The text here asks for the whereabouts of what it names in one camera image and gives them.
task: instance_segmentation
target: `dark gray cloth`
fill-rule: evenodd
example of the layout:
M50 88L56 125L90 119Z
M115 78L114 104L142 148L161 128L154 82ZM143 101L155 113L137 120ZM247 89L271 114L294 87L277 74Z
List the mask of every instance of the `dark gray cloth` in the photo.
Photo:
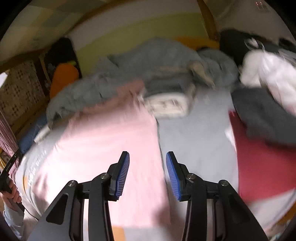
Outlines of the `dark gray cloth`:
M296 145L296 117L286 112L264 88L243 88L231 94L233 105L247 126L247 136L281 145Z

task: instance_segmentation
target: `curtain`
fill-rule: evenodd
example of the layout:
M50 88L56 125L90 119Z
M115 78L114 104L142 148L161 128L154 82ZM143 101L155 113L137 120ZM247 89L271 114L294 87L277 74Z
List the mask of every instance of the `curtain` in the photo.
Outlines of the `curtain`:
M6 121L2 111L0 110L0 147L5 151L10 157L17 151L18 145L16 142L16 138ZM15 173L19 166L19 159L15 161L13 166L9 171L10 178L15 181Z

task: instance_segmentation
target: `blue cushion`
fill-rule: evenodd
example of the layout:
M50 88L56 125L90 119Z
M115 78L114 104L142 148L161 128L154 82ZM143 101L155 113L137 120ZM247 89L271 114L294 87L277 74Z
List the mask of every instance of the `blue cushion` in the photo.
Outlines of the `blue cushion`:
M24 155L34 143L34 138L42 127L47 124L46 113L40 115L27 133L18 141L21 153Z

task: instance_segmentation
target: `white sleeve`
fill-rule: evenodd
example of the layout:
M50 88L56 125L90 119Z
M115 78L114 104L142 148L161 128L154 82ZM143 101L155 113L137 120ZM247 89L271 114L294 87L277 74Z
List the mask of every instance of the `white sleeve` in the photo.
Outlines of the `white sleeve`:
M3 217L19 240L24 240L24 213L18 213L4 203Z

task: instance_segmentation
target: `black mount arm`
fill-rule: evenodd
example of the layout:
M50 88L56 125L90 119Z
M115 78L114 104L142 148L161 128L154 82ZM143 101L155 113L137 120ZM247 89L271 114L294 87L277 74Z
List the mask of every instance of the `black mount arm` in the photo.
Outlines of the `black mount arm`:
M108 173L103 173L85 183L69 181L28 240L82 241L84 199L89 199L89 240L113 241L109 200L104 195L109 191L110 178Z
M184 164L179 164L173 152L167 155L175 171L175 174L171 172L171 182L179 182L178 199L188 201L182 241L196 241L197 237L206 241L207 199L213 199L214 241L268 241L260 224L228 181L204 181L189 173Z

